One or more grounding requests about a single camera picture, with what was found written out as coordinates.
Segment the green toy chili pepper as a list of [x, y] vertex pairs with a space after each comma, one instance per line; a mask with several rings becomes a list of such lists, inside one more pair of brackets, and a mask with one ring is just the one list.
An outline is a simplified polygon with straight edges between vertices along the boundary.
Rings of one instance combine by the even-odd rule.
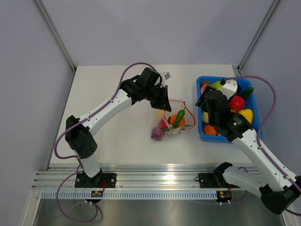
[[181, 122], [181, 120], [184, 118], [184, 116], [185, 116], [185, 110], [182, 109], [178, 112], [176, 118], [174, 119], [172, 126], [176, 128], [179, 125], [179, 123]]

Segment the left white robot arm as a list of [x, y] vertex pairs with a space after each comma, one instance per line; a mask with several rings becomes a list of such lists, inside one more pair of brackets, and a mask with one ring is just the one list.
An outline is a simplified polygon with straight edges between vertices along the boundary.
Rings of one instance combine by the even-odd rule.
[[158, 73], [146, 67], [141, 74], [121, 81], [117, 92], [91, 112], [79, 118], [72, 115], [66, 120], [65, 141], [75, 152], [83, 169], [76, 175], [76, 188], [115, 187], [117, 175], [103, 173], [98, 165], [94, 136], [114, 116], [142, 100], [149, 101], [154, 109], [170, 112], [172, 108], [165, 85], [169, 78], [169, 73]]

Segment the clear zip top bag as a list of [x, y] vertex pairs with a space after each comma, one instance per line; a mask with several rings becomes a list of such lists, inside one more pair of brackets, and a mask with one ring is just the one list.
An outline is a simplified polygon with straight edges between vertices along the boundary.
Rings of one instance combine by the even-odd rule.
[[150, 138], [162, 141], [181, 135], [196, 125], [196, 119], [188, 108], [187, 100], [170, 99], [171, 111], [158, 110]]

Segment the orange toy fruit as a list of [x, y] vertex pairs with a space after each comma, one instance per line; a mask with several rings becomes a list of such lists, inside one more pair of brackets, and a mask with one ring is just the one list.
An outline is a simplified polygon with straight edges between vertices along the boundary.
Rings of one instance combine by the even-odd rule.
[[185, 118], [183, 114], [174, 114], [169, 118], [169, 124], [173, 127], [183, 126], [185, 124]]

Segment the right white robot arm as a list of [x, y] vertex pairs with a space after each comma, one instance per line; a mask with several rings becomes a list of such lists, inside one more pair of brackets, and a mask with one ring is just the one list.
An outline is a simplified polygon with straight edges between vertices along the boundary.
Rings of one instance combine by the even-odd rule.
[[262, 178], [224, 162], [214, 170], [218, 186], [238, 186], [260, 198], [267, 209], [280, 215], [301, 195], [301, 178], [290, 171], [261, 142], [256, 130], [239, 113], [230, 110], [227, 97], [206, 87], [196, 106], [207, 110], [214, 129], [239, 148], [262, 174]]

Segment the purple toy onion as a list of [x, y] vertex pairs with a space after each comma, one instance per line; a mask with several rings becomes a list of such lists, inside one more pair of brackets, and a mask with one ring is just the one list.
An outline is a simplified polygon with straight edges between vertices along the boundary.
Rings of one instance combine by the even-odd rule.
[[159, 127], [154, 127], [151, 133], [151, 138], [157, 141], [162, 140], [164, 137], [164, 133]]

